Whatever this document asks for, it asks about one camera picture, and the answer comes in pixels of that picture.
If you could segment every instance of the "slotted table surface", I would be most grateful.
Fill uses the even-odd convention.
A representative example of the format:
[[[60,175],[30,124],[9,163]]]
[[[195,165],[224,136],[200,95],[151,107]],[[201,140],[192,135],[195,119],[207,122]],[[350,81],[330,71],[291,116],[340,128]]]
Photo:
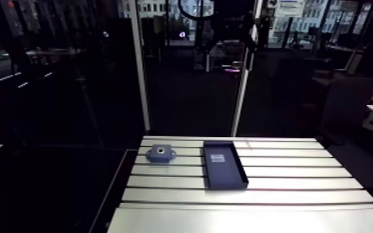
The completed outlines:
[[[234,142],[246,190],[206,188],[207,140]],[[146,152],[154,144],[172,145],[177,157],[149,163]],[[108,232],[319,229],[373,232],[373,197],[316,140],[145,136]]]

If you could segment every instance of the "blue tray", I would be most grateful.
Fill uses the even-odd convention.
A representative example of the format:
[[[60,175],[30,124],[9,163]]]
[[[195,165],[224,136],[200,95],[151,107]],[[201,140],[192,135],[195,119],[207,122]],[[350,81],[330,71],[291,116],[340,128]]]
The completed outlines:
[[[204,157],[209,189],[247,188],[248,179],[232,141],[205,141]]]

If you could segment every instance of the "white pole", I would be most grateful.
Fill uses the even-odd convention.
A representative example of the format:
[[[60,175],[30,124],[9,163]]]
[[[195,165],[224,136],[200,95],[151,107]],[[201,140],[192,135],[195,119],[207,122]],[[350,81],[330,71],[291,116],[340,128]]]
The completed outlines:
[[[149,122],[149,108],[147,106],[147,94],[146,94],[146,87],[144,84],[143,54],[142,54],[142,48],[141,48],[139,18],[138,18],[136,1],[130,0],[129,7],[130,7],[130,14],[131,14],[131,28],[133,30],[134,52],[136,53],[136,66],[138,69],[138,79],[139,79],[139,88],[140,88],[140,98],[142,102],[144,129],[147,132],[151,129],[151,124]]]
[[[255,7],[253,10],[255,10],[255,19],[260,18],[261,13],[261,5],[263,4],[263,0],[257,0],[255,1]],[[252,29],[252,39],[253,41],[256,39],[257,35],[257,28],[253,26]],[[233,125],[231,128],[231,136],[236,137],[237,135],[237,129],[239,128],[240,123],[240,116],[242,114],[242,108],[243,108],[243,101],[244,101],[244,95],[246,94],[246,87],[247,87],[247,79],[248,74],[252,70],[253,67],[253,59],[254,59],[254,53],[250,56],[250,67],[247,69],[247,59],[248,59],[249,50],[246,48],[244,60],[243,60],[243,72],[242,72],[242,78],[240,80],[240,86],[239,86],[239,94],[237,95],[237,102],[235,104],[235,112],[234,112],[234,118],[233,118]]]

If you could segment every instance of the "chair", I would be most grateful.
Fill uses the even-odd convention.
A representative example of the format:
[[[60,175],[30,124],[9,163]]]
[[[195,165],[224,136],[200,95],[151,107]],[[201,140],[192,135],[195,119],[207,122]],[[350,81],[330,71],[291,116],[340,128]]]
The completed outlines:
[[[372,88],[373,79],[340,76],[331,81],[318,127],[327,146],[342,145],[362,136]]]

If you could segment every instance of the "blue plastic part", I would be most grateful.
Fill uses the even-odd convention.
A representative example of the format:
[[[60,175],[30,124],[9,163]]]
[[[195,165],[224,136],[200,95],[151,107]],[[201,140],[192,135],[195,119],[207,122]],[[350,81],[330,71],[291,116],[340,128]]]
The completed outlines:
[[[232,141],[205,141],[204,157],[209,189],[247,188],[248,179]]]
[[[171,145],[153,145],[152,149],[146,153],[146,157],[150,162],[169,163],[177,156],[172,150]]]

